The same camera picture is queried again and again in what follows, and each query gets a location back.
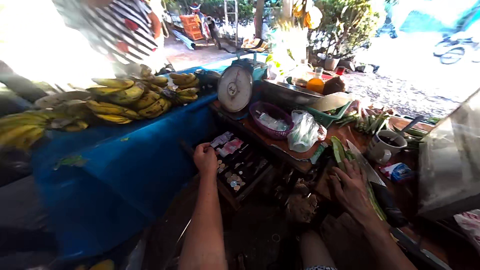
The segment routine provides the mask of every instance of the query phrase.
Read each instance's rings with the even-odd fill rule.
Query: bottle
[[[317,92],[319,94],[323,93],[324,91],[324,82],[322,81],[322,73],[324,72],[324,68],[317,67],[315,68],[315,77],[310,79],[307,82],[307,89]]]

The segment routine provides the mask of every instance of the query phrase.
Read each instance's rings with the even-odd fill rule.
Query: metal bowl
[[[324,97],[324,95],[317,92],[286,83],[267,79],[264,80],[264,83],[266,86],[264,93],[273,99],[281,99],[282,101],[308,106]]]

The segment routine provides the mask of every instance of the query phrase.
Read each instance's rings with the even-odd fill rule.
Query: blue table
[[[186,72],[222,72],[231,61]],[[214,123],[207,104],[215,99],[216,94],[204,96],[152,120],[53,132],[52,141],[34,152],[32,166],[61,259],[110,250],[163,215],[195,173],[178,139],[193,146],[210,133]],[[80,156],[84,164],[58,166]]]

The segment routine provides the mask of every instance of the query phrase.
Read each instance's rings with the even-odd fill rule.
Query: hand
[[[204,143],[197,146],[193,154],[193,161],[198,168],[200,178],[216,177],[217,160],[215,150],[210,147],[210,143]]]
[[[367,193],[367,174],[360,170],[356,161],[343,160],[347,173],[334,167],[335,174],[330,175],[330,181],[338,201],[349,214],[360,224],[380,220],[373,209]]]

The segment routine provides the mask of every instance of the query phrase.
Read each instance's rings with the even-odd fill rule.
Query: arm
[[[150,21],[152,21],[152,31],[154,32],[153,37],[156,39],[162,33],[162,23],[153,12],[148,14],[148,18],[150,18]]]
[[[220,202],[216,189],[217,160],[209,143],[197,146],[193,160],[200,185],[195,210],[186,232],[179,270],[227,269]]]
[[[367,195],[365,171],[360,171],[356,162],[345,159],[344,163],[347,173],[339,168],[333,168],[336,174],[330,176],[335,196],[362,226],[382,269],[415,270],[415,266],[390,236],[388,225],[381,221],[373,210]]]

